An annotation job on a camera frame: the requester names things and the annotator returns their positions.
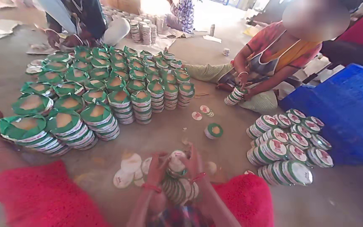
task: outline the red thread bracelet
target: red thread bracelet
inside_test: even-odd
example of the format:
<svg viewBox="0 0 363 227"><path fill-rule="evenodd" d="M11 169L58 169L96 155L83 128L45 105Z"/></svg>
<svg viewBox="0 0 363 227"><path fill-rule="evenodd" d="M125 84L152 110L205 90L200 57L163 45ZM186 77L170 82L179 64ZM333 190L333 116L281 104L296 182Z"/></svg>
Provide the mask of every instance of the red thread bracelet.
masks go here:
<svg viewBox="0 0 363 227"><path fill-rule="evenodd" d="M199 173L195 178L193 178L193 179L190 180L190 183L193 183L193 182L196 182L198 180L201 180L202 178L204 178L204 176L205 176L205 173L204 172Z"/></svg>
<svg viewBox="0 0 363 227"><path fill-rule="evenodd" d="M156 191L157 193L161 193L162 192L162 189L158 188L157 186L150 185L150 184L147 184L147 183L143 183L141 185L141 187L146 187L146 188L152 189L152 190Z"/></svg>

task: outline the floral print dress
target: floral print dress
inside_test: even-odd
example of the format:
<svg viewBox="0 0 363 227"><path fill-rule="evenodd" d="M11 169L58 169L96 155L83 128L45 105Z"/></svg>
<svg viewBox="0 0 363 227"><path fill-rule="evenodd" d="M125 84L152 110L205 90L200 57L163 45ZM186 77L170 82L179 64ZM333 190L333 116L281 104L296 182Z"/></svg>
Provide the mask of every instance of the floral print dress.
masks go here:
<svg viewBox="0 0 363 227"><path fill-rule="evenodd" d="M171 11L178 18L183 32L193 33L194 0L180 0L176 6L172 3Z"/></svg>

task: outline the bottle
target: bottle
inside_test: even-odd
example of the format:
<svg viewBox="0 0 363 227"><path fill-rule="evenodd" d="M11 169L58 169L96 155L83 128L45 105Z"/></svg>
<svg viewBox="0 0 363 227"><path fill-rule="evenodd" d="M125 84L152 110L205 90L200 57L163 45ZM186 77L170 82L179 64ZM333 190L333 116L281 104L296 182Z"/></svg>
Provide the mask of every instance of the bottle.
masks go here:
<svg viewBox="0 0 363 227"><path fill-rule="evenodd" d="M214 36L214 32L215 32L215 24L211 25L211 30L209 31L209 35Z"/></svg>

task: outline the bangle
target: bangle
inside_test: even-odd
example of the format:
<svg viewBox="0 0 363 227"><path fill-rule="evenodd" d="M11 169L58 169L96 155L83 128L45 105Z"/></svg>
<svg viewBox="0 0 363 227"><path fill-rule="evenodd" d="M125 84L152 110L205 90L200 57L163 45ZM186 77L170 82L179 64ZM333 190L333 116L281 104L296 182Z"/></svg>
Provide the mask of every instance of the bangle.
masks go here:
<svg viewBox="0 0 363 227"><path fill-rule="evenodd" d="M238 76L240 76L240 74L242 74L242 73L245 73L245 74L249 75L249 73L248 73L248 72L244 71L244 72L239 73L239 75L238 75Z"/></svg>
<svg viewBox="0 0 363 227"><path fill-rule="evenodd" d="M143 183L141 185L141 187L146 187L146 188L152 189L152 190L156 191L157 193L161 193L162 192L162 189L158 188L157 186L150 185L150 184L147 184L147 183Z"/></svg>
<svg viewBox="0 0 363 227"><path fill-rule="evenodd" d="M195 178L193 178L193 179L190 180L190 183L194 183L194 182L196 182L198 180L201 180L202 178L204 178L205 175L206 174L204 172L199 173Z"/></svg>

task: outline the person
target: person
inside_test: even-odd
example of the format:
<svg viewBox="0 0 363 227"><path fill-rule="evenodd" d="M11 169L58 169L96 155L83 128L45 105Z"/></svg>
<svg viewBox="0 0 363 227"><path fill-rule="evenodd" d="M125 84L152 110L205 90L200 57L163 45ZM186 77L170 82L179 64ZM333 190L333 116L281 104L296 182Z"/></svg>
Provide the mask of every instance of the person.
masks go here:
<svg viewBox="0 0 363 227"><path fill-rule="evenodd" d="M117 18L107 28L99 0L38 0L38 3L46 11L49 28L45 32L54 49L60 49L61 45L113 46L130 31L124 18ZM69 36L61 42L59 33L63 29Z"/></svg>
<svg viewBox="0 0 363 227"><path fill-rule="evenodd" d="M219 89L231 92L242 86L248 93L239 106L275 114L273 89L312 60L322 41L342 34L349 18L348 10L335 1L297 0L285 9L282 21L260 30L230 64L184 67L191 77L218 83Z"/></svg>
<svg viewBox="0 0 363 227"><path fill-rule="evenodd" d="M172 14L166 15L167 25L182 32L193 33L194 1L195 0L168 0Z"/></svg>
<svg viewBox="0 0 363 227"><path fill-rule="evenodd" d="M194 147L190 159L181 161L188 168L190 178L196 179L203 204L201 208L167 208L166 197L156 191L169 162L169 159L163 159L164 155L153 155L147 184L142 188L127 227L169 226L169 223L170 226L190 223L194 227L209 224L273 226L271 193L265 181L251 174L237 176L224 184L211 185L208 178L201 174L203 164ZM10 227L109 226L88 194L69 178L62 161L31 166L17 155L11 143L1 137L0 202Z"/></svg>

